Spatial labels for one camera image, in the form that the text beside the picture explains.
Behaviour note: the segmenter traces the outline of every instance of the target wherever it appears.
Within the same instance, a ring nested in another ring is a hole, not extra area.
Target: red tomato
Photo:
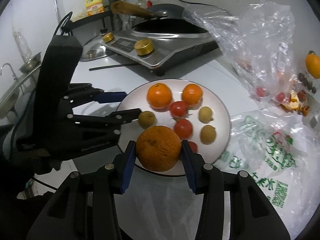
[[[170,114],[173,118],[185,117],[188,113],[188,105],[184,101],[177,101],[171,104]]]
[[[283,102],[284,98],[285,98],[285,94],[283,92],[277,94],[277,101],[279,103]]]
[[[195,142],[192,141],[188,141],[191,150],[193,151],[193,153],[198,153],[198,146]]]
[[[258,97],[263,98],[263,97],[266,96],[266,90],[264,88],[262,88],[262,87],[257,87],[256,88],[256,94],[257,94]]]
[[[190,121],[188,121],[187,119],[181,119],[176,122],[173,130],[181,140],[186,140],[191,137],[193,127]]]

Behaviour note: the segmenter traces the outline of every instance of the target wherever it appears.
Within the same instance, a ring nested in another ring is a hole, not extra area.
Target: metal screw
[[[115,166],[112,163],[108,163],[104,166],[106,170],[112,170]]]
[[[210,163],[206,163],[205,165],[203,165],[203,168],[205,170],[212,170],[213,169],[213,166],[210,164]]]
[[[72,178],[72,179],[75,179],[75,178],[77,178],[79,176],[79,172],[77,172],[77,171],[73,171],[71,174],[70,174],[70,178]]]
[[[240,175],[241,177],[243,177],[243,178],[248,177],[248,173],[247,173],[246,171],[240,171],[240,172],[239,172],[239,175]]]

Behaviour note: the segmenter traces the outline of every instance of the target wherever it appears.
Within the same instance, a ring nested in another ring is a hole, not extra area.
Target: green qr code
[[[272,204],[277,207],[283,208],[284,201],[288,194],[288,185],[281,181],[277,181],[277,182],[278,183],[276,185],[276,190],[273,195]]]

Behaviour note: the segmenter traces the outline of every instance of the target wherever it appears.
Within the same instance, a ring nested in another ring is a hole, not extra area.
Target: gold knob
[[[107,33],[106,35],[103,36],[102,39],[105,43],[108,43],[109,41],[112,41],[114,39],[114,36],[112,33]]]
[[[147,55],[153,51],[152,41],[150,39],[142,39],[137,41],[134,45],[134,49],[139,56]]]

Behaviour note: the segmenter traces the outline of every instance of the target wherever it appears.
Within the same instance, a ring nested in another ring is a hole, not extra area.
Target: yellow detergent bottle
[[[86,0],[85,7],[89,16],[104,12],[102,0]]]

